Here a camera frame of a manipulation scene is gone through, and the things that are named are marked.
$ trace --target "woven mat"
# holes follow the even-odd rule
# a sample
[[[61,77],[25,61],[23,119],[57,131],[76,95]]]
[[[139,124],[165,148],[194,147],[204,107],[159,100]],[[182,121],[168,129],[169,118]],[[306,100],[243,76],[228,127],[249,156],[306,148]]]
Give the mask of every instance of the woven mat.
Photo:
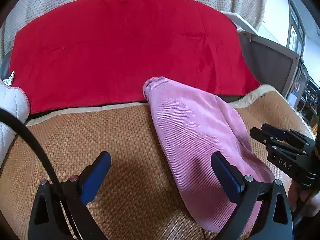
[[[277,92],[237,109],[248,129],[264,122],[307,128]],[[150,116],[149,106],[57,115],[29,129],[48,154],[60,181],[79,174],[102,150],[112,166],[88,208],[109,239],[213,239],[190,217],[179,195]],[[251,141],[285,187],[290,179],[266,161],[265,147]],[[0,171],[0,210],[20,237],[27,239],[32,202],[40,179],[48,176],[20,137]]]

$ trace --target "metal screw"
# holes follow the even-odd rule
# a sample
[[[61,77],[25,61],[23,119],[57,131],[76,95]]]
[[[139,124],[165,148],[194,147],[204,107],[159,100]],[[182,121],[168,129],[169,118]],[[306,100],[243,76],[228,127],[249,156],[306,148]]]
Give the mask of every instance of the metal screw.
[[[70,180],[71,182],[77,181],[77,180],[78,180],[78,175],[72,175],[72,176],[70,176],[69,180]]]
[[[48,181],[46,179],[41,179],[40,180],[40,185],[44,186]]]
[[[253,181],[253,177],[252,177],[251,175],[246,175],[244,178],[245,178],[245,180],[248,181],[248,182]]]
[[[275,183],[276,183],[278,186],[281,186],[281,185],[282,185],[282,181],[279,180],[279,179],[276,179],[276,180],[275,180]]]

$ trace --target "red fabric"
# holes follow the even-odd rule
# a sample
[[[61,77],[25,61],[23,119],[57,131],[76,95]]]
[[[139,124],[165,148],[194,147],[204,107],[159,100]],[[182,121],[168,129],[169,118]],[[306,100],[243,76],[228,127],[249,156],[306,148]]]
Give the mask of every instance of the red fabric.
[[[144,101],[142,87],[151,77],[218,95],[245,95],[259,86],[235,25],[193,0],[68,3],[17,33],[10,71],[32,114]]]

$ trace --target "black cable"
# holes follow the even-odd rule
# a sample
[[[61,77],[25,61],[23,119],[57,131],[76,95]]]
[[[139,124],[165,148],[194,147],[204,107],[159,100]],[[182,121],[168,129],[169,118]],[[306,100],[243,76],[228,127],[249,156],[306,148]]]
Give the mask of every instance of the black cable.
[[[37,141],[36,137],[28,130],[27,127],[23,125],[15,116],[10,114],[9,112],[5,111],[4,109],[0,108],[0,122],[3,122],[7,126],[9,126],[12,130],[14,130],[34,151],[37,155],[38,159],[42,163],[45,171],[48,173],[49,178],[56,190],[56,193],[62,203],[62,206],[65,210],[66,216],[69,220],[70,226],[73,232],[76,235],[78,240],[81,240],[80,234],[76,228],[76,225],[72,219],[70,210],[68,208],[67,201],[64,197],[62,187],[60,185],[59,179],[57,174],[55,173],[50,160],[48,159],[47,155],[45,154],[43,148],[41,147],[40,143]]]

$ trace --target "pink cloth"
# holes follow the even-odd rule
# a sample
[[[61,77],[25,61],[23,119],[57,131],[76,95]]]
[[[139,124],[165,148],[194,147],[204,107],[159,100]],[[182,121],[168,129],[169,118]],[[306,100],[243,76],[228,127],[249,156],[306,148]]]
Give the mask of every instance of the pink cloth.
[[[164,77],[149,79],[143,93],[187,209],[202,228],[219,232],[236,205],[212,171],[212,153],[220,151],[243,175],[257,181],[272,182],[274,175],[253,155],[240,115],[218,96]],[[245,233],[259,209],[257,202]]]

